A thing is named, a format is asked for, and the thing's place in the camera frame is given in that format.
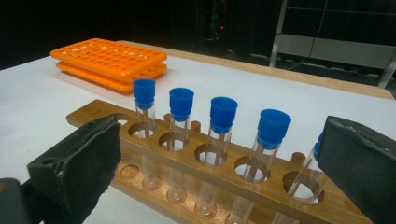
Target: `wooden test tube rack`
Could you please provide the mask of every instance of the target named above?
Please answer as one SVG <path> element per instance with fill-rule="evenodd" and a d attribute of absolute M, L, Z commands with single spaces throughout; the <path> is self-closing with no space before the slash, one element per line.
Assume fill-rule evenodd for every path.
<path fill-rule="evenodd" d="M 227 160 L 222 165 L 205 166 L 197 157 L 207 135 L 191 131 L 187 146 L 180 151 L 170 152 L 162 147 L 166 134 L 170 132 L 169 123 L 157 119 L 156 132 L 148 138 L 139 138 L 134 135 L 134 130 L 139 125 L 134 111 L 99 100 L 71 113 L 67 116 L 67 121 L 80 127 L 91 120 L 109 115 L 127 120 L 120 126 L 122 159 L 111 186 L 179 223 L 224 223 L 232 209 L 235 195 L 256 203 L 249 216 L 249 224 L 271 223 L 276 211 L 303 223 L 372 223 L 350 205 L 350 200 L 333 182 L 327 186 L 322 200 L 317 204 L 307 205 L 292 199 L 284 186 L 292 182 L 301 169 L 297 163 L 276 158 L 267 181 L 247 183 L 235 172 L 235 167 L 246 164 L 249 148 L 231 143 L 227 150 Z M 159 163 L 158 173 L 162 184 L 158 189 L 142 189 L 142 155 Z M 166 199 L 170 166 L 185 173 L 184 188 L 188 196 L 183 203 L 171 203 Z M 217 213 L 210 219 L 203 219 L 194 213 L 201 180 L 219 189 L 216 197 Z"/>

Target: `white table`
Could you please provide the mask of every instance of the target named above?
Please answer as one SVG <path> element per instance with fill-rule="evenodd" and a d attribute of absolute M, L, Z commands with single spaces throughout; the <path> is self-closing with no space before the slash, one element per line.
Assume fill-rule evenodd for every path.
<path fill-rule="evenodd" d="M 249 73 L 211 63 L 169 56 L 168 70 L 157 79 L 156 117 L 169 111 L 168 92 L 175 87 L 195 92 L 191 120 L 209 127 L 210 100 L 234 98 L 239 106 L 232 142 L 252 147 L 260 111 L 275 108 L 292 122 L 278 157 L 305 155 L 317 141 L 327 116 L 352 119 L 396 138 L 396 102 L 323 88 L 284 78 Z M 134 110 L 134 96 L 121 95 L 62 73 L 50 57 L 0 71 L 0 178 L 29 178 L 26 165 L 76 128 L 66 115 L 100 99 Z M 86 223 L 174 223 L 142 203 L 109 187 Z"/>

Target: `glass test tube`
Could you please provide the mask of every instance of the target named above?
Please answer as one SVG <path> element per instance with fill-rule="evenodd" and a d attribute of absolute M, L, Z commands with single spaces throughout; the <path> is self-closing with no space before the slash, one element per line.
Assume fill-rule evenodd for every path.
<path fill-rule="evenodd" d="M 211 101 L 210 128 L 206 142 L 205 165 L 217 166 L 225 162 L 227 146 L 231 140 L 231 128 L 238 103 L 227 97 L 216 97 Z M 216 187 L 201 181 L 199 201 L 195 205 L 198 217 L 212 218 L 217 211 L 215 204 Z"/>
<path fill-rule="evenodd" d="M 189 89 L 175 88 L 169 94 L 171 134 L 167 146 L 169 151 L 178 151 L 184 148 L 189 141 L 190 113 L 194 93 Z M 187 192 L 183 188 L 183 173 L 170 167 L 170 188 L 166 192 L 167 200 L 182 203 L 186 197 Z"/>
<path fill-rule="evenodd" d="M 137 120 L 139 121 L 139 135 L 147 138 L 155 132 L 155 81 L 149 78 L 140 78 L 134 81 L 134 97 L 136 104 Z M 161 185 L 161 178 L 156 168 L 157 162 L 142 156 L 144 180 L 143 189 L 157 189 Z"/>
<path fill-rule="evenodd" d="M 272 162 L 289 128 L 289 115 L 274 109 L 261 112 L 258 132 L 253 148 L 249 153 L 249 164 L 244 172 L 247 182 L 265 181 L 269 178 Z M 236 196 L 227 224 L 246 224 L 254 202 Z"/>
<path fill-rule="evenodd" d="M 321 137 L 318 140 L 319 142 L 312 148 L 308 158 L 304 162 L 303 168 L 300 170 L 299 174 L 297 174 L 297 177 L 288 191 L 288 194 L 293 199 L 305 204 L 318 203 L 322 191 L 330 182 L 330 178 L 318 167 L 317 158 L 320 150 Z M 299 220 L 292 217 L 276 213 L 272 223 L 297 224 L 299 222 Z"/>

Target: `floor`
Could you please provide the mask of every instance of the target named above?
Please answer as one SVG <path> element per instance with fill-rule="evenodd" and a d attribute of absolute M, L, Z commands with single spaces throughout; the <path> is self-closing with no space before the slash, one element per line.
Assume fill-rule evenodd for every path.
<path fill-rule="evenodd" d="M 250 63 L 258 63 L 262 65 L 268 65 L 268 58 L 257 58 L 252 57 L 249 59 Z M 370 86 L 376 86 L 379 81 L 381 74 L 361 73 L 359 68 L 349 68 L 346 71 L 344 68 L 337 67 L 325 67 L 314 63 L 296 63 L 292 60 L 278 60 L 276 62 L 276 68 L 286 69 L 294 72 L 301 72 L 315 76 L 335 78 L 344 81 L 350 81 Z M 393 97 L 396 99 L 396 79 L 392 77 L 385 88 L 390 91 Z"/>

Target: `orange rack top tier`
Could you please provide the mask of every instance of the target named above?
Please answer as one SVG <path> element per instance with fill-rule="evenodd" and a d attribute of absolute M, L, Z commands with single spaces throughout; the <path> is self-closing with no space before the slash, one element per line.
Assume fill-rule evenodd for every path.
<path fill-rule="evenodd" d="M 64 63 L 123 82 L 166 59 L 166 53 L 99 38 L 54 49 L 50 56 Z"/>

